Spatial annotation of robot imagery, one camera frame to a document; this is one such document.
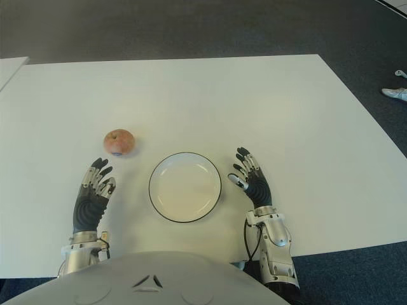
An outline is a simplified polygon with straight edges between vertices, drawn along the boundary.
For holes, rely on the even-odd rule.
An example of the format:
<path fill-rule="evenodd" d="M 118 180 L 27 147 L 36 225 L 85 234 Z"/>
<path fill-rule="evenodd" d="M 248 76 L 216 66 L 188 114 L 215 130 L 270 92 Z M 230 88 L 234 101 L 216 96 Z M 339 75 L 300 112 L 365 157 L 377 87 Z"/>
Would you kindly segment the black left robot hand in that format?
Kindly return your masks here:
<path fill-rule="evenodd" d="M 112 172 L 108 159 L 96 159 L 86 171 L 76 198 L 72 216 L 72 233 L 96 231 L 107 204 L 116 189 L 114 177 L 102 179 Z"/>

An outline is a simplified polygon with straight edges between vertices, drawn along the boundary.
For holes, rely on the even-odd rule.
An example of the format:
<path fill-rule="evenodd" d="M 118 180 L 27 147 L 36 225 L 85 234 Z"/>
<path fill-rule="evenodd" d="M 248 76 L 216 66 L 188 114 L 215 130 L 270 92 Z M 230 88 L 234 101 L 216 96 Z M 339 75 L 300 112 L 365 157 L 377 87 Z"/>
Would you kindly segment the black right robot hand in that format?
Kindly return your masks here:
<path fill-rule="evenodd" d="M 270 186 L 256 158 L 244 147 L 238 147 L 236 158 L 242 165 L 233 164 L 234 169 L 243 177 L 229 173 L 228 178 L 239 187 L 252 201 L 254 208 L 271 207 L 272 194 Z"/>

